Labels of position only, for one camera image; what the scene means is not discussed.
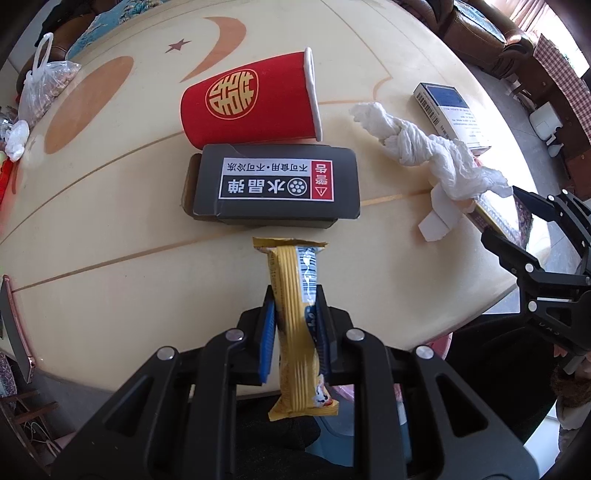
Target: white plastic bag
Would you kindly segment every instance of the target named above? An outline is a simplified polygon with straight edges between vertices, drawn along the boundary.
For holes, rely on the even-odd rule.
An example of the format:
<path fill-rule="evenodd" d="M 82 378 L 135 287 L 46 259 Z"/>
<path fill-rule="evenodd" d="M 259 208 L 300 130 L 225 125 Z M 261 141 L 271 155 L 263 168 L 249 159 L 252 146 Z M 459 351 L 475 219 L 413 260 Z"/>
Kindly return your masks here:
<path fill-rule="evenodd" d="M 53 33 L 45 34 L 35 52 L 33 70 L 27 73 L 25 85 L 22 89 L 18 119 L 25 120 L 30 128 L 33 128 L 45 115 L 53 100 L 66 88 L 80 70 L 80 65 L 70 61 L 47 63 L 52 43 Z M 47 44 L 47 48 L 41 64 L 39 64 L 39 56 L 44 44 Z"/>
<path fill-rule="evenodd" d="M 29 126 L 24 120 L 15 123 L 6 137 L 6 155 L 12 161 L 20 160 L 25 153 L 25 144 L 29 138 Z"/>

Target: gold circle emblem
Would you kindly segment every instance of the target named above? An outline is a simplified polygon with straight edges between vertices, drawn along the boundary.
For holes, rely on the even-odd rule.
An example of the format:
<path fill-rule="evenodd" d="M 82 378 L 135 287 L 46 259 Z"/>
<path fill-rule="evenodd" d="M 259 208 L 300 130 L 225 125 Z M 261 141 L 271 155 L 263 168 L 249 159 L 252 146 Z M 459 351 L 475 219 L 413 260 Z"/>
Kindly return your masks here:
<path fill-rule="evenodd" d="M 229 73 L 214 83 L 205 94 L 209 112 L 222 120 L 236 120 L 248 114 L 258 97 L 258 75 L 244 69 Z"/>

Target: checkered cloth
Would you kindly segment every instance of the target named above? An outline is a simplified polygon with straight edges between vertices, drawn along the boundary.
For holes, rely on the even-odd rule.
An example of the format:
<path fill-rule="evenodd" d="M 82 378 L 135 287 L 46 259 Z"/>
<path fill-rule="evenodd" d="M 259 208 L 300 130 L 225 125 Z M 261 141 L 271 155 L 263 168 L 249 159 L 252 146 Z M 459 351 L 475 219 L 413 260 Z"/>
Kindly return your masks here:
<path fill-rule="evenodd" d="M 591 142 L 591 93 L 587 84 L 577 76 L 556 45 L 543 35 L 534 50 L 534 57 L 562 91 Z"/>

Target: curtain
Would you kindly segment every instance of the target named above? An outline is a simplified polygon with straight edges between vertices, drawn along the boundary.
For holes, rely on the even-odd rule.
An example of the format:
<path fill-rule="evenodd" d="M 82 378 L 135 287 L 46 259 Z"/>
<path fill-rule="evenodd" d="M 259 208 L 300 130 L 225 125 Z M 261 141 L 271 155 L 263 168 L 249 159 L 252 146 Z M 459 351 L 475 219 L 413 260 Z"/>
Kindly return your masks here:
<path fill-rule="evenodd" d="M 539 37 L 540 23 L 554 12 L 544 0 L 486 0 L 515 22 L 520 29 Z"/>

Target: warning label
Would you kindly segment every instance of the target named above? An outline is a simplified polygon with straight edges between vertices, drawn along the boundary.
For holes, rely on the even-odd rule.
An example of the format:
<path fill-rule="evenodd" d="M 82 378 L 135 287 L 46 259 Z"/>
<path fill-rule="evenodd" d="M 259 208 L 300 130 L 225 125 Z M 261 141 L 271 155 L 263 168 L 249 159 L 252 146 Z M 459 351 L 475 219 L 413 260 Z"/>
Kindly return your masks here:
<path fill-rule="evenodd" d="M 334 202 L 332 160 L 224 158 L 218 198 Z"/>

